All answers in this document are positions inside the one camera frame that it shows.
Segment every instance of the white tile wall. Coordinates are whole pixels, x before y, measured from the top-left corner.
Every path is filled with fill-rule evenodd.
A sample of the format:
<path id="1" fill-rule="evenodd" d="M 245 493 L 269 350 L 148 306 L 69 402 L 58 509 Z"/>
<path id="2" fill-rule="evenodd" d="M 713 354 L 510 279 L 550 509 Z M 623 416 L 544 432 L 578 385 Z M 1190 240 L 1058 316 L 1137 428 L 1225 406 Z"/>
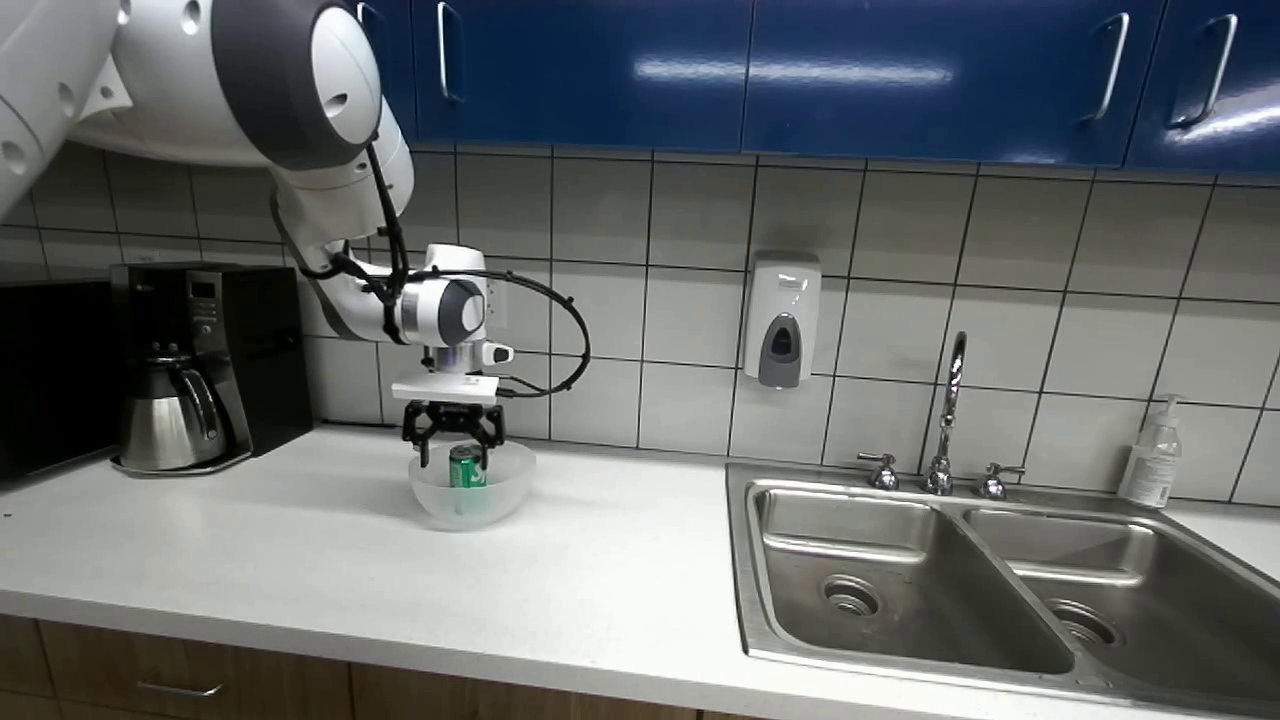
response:
<path id="1" fill-rule="evenodd" d="M 1042 397 L 1022 481 L 1117 493 L 1141 418 L 1141 399 Z"/>
<path id="2" fill-rule="evenodd" d="M 958 284 L 1064 288 L 1088 184 L 993 179 L 975 184 Z"/>
<path id="3" fill-rule="evenodd" d="M 570 397 L 509 402 L 510 437 L 912 466 L 962 326 L 958 470 L 1001 461 L 1108 486 L 1141 406 L 1174 386 L 1180 497 L 1280 504 L 1280 184 L 558 149 L 428 149 L 416 169 L 410 244 L 480 244 L 590 316 L 596 366 Z M 269 195 L 264 170 L 70 149 L 0 221 L 0 284 L 115 261 L 285 262 Z M 750 249 L 822 261 L 818 377 L 799 391 L 737 377 Z M 382 386 L 416 350 L 334 338 L 299 300 L 320 416 L 394 424 Z M 534 385 L 576 360 L 563 316 L 523 291 L 494 291 L 492 335 Z"/>
<path id="4" fill-rule="evenodd" d="M 727 366 L 643 362 L 639 449 L 725 455 L 727 406 Z"/>
<path id="5" fill-rule="evenodd" d="M 647 273 L 643 360 L 737 362 L 737 326 L 744 316 L 741 273 Z"/>
<path id="6" fill-rule="evenodd" d="M 854 169 L 779 169 L 757 179 L 750 251 L 814 257 L 829 274 L 847 273 L 854 227 Z"/>
<path id="7" fill-rule="evenodd" d="M 851 274 L 951 279 L 971 174 L 867 170 Z"/>
<path id="8" fill-rule="evenodd" d="M 653 262 L 744 267 L 750 227 L 750 169 L 654 162 Z"/>
<path id="9" fill-rule="evenodd" d="M 1171 300 L 1066 297 L 1042 386 L 1143 399 L 1168 324 Z"/>
<path id="10" fill-rule="evenodd" d="M 1263 412 L 1235 504 L 1280 504 L 1280 412 Z"/>
<path id="11" fill-rule="evenodd" d="M 839 377 L 930 380 L 951 288 L 851 279 Z"/>

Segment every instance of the stainless steel sink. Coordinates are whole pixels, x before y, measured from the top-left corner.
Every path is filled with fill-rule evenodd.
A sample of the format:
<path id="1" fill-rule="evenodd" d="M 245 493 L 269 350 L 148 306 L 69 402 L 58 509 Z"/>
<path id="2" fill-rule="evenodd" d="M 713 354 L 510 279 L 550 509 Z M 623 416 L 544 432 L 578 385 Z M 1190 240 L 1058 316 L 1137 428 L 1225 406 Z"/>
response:
<path id="1" fill-rule="evenodd" d="M 1280 591 L 1168 516 L 727 470 L 744 646 L 951 685 L 1280 716 Z"/>

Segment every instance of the soap dispenser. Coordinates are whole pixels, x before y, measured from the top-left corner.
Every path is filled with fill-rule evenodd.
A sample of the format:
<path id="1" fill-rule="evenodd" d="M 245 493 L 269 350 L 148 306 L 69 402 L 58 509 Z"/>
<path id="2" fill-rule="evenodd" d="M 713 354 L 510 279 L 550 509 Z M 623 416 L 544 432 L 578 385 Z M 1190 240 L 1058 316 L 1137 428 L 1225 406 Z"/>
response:
<path id="1" fill-rule="evenodd" d="M 757 257 L 744 335 L 744 377 L 796 386 L 812 371 L 822 273 L 814 261 Z"/>

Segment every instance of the coffee maker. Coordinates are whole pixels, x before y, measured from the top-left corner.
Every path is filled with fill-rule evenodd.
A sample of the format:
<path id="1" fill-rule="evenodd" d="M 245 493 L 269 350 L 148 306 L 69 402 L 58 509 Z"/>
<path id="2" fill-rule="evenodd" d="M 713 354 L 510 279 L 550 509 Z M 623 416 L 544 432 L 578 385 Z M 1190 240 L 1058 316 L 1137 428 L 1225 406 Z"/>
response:
<path id="1" fill-rule="evenodd" d="M 293 267 L 122 262 L 110 288 L 122 470 L 217 470 L 317 424 Z"/>

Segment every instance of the white countertop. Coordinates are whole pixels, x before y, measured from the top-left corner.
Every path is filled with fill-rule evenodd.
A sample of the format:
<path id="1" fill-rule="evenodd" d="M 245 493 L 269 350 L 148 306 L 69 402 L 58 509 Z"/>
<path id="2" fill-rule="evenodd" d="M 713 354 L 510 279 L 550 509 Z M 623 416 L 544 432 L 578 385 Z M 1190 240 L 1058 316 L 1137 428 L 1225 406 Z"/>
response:
<path id="1" fill-rule="evenodd" d="M 88 465 L 0 497 L 0 610 L 746 716 L 1157 716 L 741 652 L 725 466 L 539 449 L 532 498 L 433 530 L 392 432 L 205 481 Z M 1280 511 L 1180 504 L 1280 576 Z"/>

